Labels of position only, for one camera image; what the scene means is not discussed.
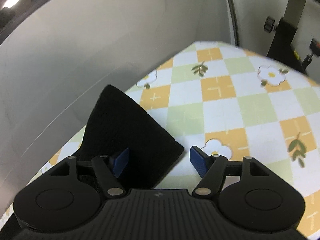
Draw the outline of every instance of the ribbed surface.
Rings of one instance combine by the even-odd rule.
[[[210,201],[186,190],[132,190],[108,201],[87,225],[60,234],[24,230],[16,240],[292,240],[305,239],[295,230],[258,234],[241,230],[219,215]]]

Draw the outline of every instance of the white wall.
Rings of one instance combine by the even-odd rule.
[[[279,22],[288,0],[234,0],[239,25],[240,45],[262,55],[268,53],[274,33],[263,31],[268,16]],[[312,37],[320,39],[320,5],[307,0],[294,46],[302,58],[309,53]],[[307,68],[311,78],[320,82],[320,59],[314,58]]]
[[[196,40],[230,42],[226,0],[51,0],[0,46],[0,216],[87,121]]]

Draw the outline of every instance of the cable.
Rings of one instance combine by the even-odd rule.
[[[240,40],[239,40],[239,32],[238,32],[238,23],[236,19],[236,10],[233,0],[228,0],[229,8],[230,8],[230,15],[233,27],[233,33],[235,36],[235,44],[236,46],[240,47]]]

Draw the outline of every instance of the black knob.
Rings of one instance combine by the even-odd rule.
[[[264,23],[263,29],[267,33],[271,33],[273,30],[276,30],[276,25],[275,25],[275,19],[271,18],[270,16],[266,19]]]
[[[317,57],[320,56],[320,42],[319,41],[317,41],[316,39],[312,39],[309,47],[315,56],[317,56]]]

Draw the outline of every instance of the ceiling light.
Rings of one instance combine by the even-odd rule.
[[[3,7],[8,7],[11,8],[12,6],[14,6],[19,0],[7,0],[5,2],[5,4],[3,5]]]

